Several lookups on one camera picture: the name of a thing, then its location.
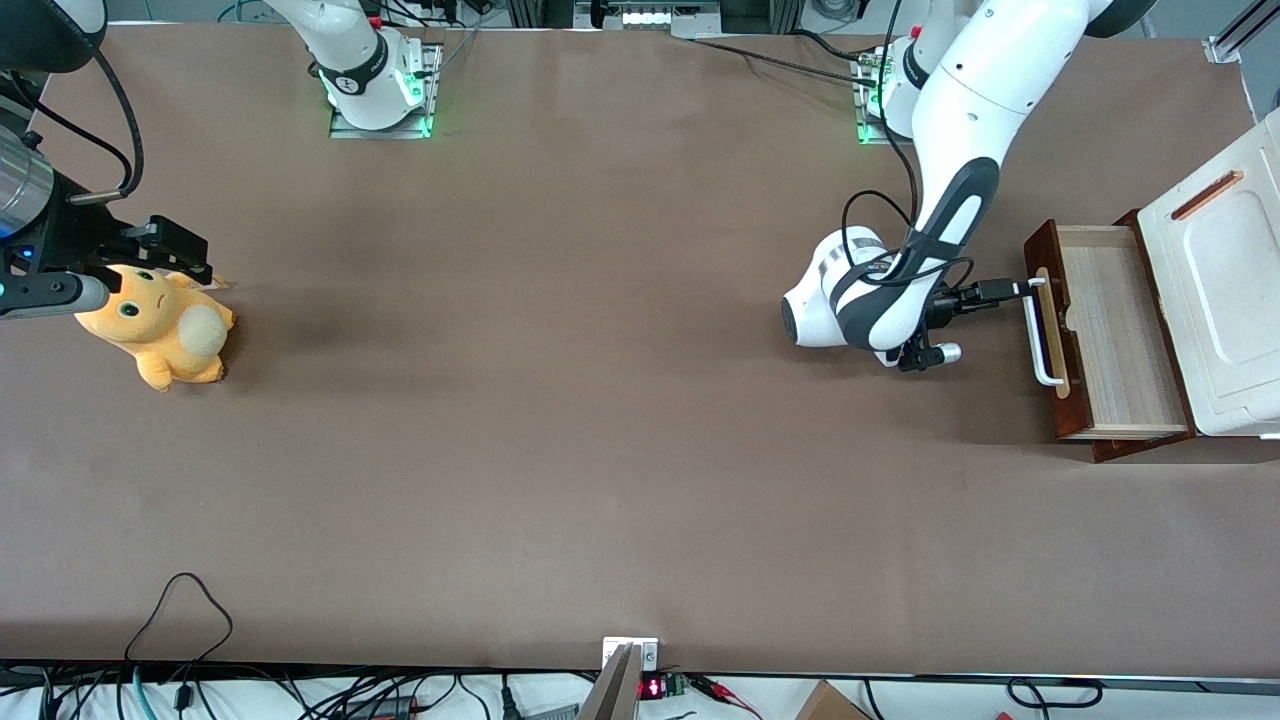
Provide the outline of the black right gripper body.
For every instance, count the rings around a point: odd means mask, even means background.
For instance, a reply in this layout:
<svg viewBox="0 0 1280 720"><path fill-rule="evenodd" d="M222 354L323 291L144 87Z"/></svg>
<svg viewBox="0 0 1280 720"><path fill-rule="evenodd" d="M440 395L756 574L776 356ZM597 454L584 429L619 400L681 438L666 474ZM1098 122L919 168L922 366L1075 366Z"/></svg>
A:
<svg viewBox="0 0 1280 720"><path fill-rule="evenodd" d="M101 206L74 206L52 195L5 199L5 273L79 272L86 266L128 264L156 269L152 255L131 236L136 227Z"/></svg>

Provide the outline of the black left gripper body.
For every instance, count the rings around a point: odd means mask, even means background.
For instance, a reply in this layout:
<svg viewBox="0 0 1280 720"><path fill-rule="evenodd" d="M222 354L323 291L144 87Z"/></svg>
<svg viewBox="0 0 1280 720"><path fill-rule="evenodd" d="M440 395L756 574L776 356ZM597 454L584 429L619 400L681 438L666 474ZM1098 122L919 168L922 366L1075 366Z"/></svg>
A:
<svg viewBox="0 0 1280 720"><path fill-rule="evenodd" d="M925 306L923 315L923 327L925 332L942 329L956 316L966 314L966 310L964 309L965 292L966 290L964 286L941 283L934 290Z"/></svg>

